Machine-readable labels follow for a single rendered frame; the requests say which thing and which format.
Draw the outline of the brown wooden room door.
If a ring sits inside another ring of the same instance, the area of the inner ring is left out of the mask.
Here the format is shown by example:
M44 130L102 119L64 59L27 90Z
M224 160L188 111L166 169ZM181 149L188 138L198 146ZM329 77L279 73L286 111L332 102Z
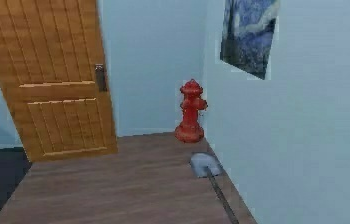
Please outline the brown wooden room door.
M117 152L99 0L0 0L0 90L29 161Z

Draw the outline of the red fire hydrant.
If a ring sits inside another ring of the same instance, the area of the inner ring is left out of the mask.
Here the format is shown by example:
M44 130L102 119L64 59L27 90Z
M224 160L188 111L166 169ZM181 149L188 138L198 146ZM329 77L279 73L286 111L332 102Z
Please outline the red fire hydrant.
M191 79L180 88L180 92L184 95L180 104L182 121L175 128L175 137L184 143L197 143L204 137L204 130L198 122L199 112L208 107L207 101L201 97L203 88Z

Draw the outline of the blue swirly night sky painting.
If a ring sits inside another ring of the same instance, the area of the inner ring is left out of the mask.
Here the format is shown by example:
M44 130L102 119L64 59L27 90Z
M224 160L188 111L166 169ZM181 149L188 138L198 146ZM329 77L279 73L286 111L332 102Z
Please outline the blue swirly night sky painting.
M280 0L225 0L219 58L264 80L279 8Z

